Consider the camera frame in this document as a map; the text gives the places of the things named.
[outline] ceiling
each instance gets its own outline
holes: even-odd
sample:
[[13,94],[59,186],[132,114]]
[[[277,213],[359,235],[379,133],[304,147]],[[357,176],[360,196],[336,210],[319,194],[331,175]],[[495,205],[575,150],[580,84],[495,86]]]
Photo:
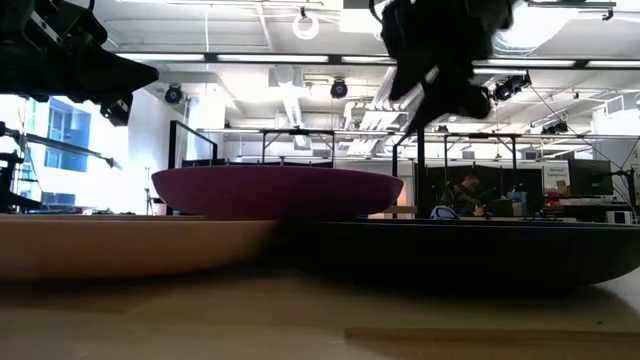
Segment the ceiling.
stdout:
[[[299,13],[293,6],[288,9],[254,5],[243,8],[177,6],[147,1],[96,1],[96,16],[109,32],[111,41],[105,45],[109,50],[386,54],[384,44],[372,33],[340,31],[338,23],[342,0],[324,1],[321,10],[310,6],[308,13],[322,17],[319,33],[312,40],[302,40],[292,31],[292,22]],[[603,11],[581,13],[530,55],[640,58],[640,2],[622,2],[625,7],[620,8],[610,21],[601,20]],[[252,119],[273,119],[276,113],[285,111],[280,94],[268,87],[268,73],[272,66],[163,64],[158,68],[178,76],[186,72],[215,73],[233,99],[233,106],[227,108],[227,118],[233,125],[250,124]],[[302,66],[302,71],[305,77],[314,75],[311,77],[315,79],[310,81],[309,92],[300,98],[303,113],[341,116],[349,101],[370,99],[377,93],[387,69],[309,65]],[[334,100],[329,95],[333,78],[338,77],[345,78],[349,86],[349,97],[343,100]],[[620,90],[640,89],[640,72],[632,71],[532,70],[531,77],[537,94],[528,89],[501,104],[489,119],[457,119],[457,124],[452,123],[451,126],[461,131],[500,129],[522,132],[532,121],[550,116],[552,109],[565,111],[576,131],[588,131],[591,109],[602,106],[602,99],[617,96]],[[197,93],[203,83],[185,84],[185,89]],[[162,94],[166,87],[167,84],[157,83],[152,89]]]

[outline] wooden table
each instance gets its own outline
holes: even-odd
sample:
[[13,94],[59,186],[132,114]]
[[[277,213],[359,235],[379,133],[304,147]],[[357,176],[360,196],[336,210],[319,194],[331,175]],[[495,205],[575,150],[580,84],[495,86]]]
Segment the wooden table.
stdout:
[[0,286],[3,360],[620,360],[640,358],[639,339],[640,271],[534,299],[394,295],[246,269]]

